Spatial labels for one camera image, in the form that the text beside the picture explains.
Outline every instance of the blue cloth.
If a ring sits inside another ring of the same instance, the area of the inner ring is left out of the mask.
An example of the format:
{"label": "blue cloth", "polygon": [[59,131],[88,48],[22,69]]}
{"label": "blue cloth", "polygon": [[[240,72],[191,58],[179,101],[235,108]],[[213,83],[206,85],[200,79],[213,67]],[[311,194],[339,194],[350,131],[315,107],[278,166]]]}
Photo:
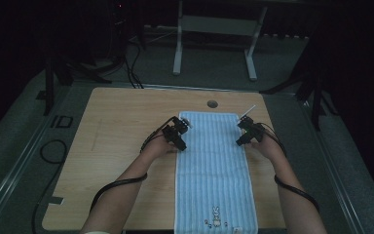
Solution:
{"label": "blue cloth", "polygon": [[239,117],[233,113],[180,112],[193,128],[182,135],[175,178],[175,233],[258,231]]}

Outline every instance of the dark background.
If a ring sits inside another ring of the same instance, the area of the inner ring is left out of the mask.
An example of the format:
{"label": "dark background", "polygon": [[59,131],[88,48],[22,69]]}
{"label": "dark background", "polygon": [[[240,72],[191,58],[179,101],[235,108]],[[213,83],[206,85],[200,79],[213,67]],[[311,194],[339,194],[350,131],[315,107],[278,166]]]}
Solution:
{"label": "dark background", "polygon": [[[176,2],[145,1],[142,21],[176,25]],[[111,4],[0,1],[0,119],[28,81],[44,68],[48,45],[81,62],[92,63],[94,58],[106,55],[106,47],[99,45],[108,44],[102,42],[103,38],[110,40]],[[297,2],[285,7],[272,5],[262,31],[279,37],[311,37],[307,48],[314,49],[326,69],[325,89],[374,178],[374,1],[335,4],[325,11],[298,6]],[[115,48],[113,53],[120,53],[119,50],[122,48]]]}

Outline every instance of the blue striped towel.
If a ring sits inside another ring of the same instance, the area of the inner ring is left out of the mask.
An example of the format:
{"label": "blue striped towel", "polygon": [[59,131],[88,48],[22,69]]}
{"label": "blue striped towel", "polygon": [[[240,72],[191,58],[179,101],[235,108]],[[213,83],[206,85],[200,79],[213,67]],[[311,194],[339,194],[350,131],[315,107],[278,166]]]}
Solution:
{"label": "blue striped towel", "polygon": [[242,132],[233,113],[180,112],[193,128],[182,135],[175,176],[175,233],[258,231]]}

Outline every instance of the wooden table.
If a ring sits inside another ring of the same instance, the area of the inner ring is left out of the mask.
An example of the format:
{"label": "wooden table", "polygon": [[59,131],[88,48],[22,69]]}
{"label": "wooden table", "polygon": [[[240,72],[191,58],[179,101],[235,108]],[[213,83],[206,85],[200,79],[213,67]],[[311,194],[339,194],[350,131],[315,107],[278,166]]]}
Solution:
{"label": "wooden table", "polygon": [[[209,100],[217,101],[218,107],[208,107]],[[168,118],[184,110],[241,116],[253,104],[257,107],[248,116],[272,126],[264,100],[256,93],[94,89],[54,192],[54,197],[63,198],[63,202],[48,206],[43,227],[81,229],[98,189],[127,168],[143,141]],[[246,150],[246,155],[259,227],[284,227],[271,163],[255,150]],[[173,229],[175,162],[175,153],[154,162],[125,229]]]}

